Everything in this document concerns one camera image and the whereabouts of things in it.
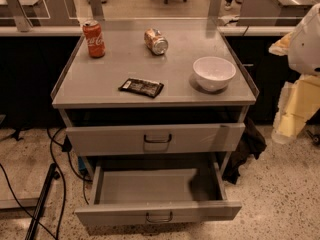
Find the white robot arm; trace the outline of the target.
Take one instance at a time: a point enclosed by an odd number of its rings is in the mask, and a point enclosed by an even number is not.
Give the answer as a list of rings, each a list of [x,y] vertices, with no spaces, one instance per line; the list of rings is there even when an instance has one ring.
[[[272,139],[287,144],[320,109],[320,4],[292,32],[273,43],[269,52],[286,55],[289,68],[300,74],[294,83],[284,84],[273,123]]]

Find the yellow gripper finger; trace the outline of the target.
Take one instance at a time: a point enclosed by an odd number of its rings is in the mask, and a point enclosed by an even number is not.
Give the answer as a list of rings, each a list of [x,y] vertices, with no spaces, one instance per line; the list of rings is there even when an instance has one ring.
[[[287,144],[296,139],[306,122],[320,109],[320,77],[301,75],[286,82],[280,92],[272,139]]]
[[[288,54],[292,33],[288,33],[269,47],[269,52],[277,56]]]

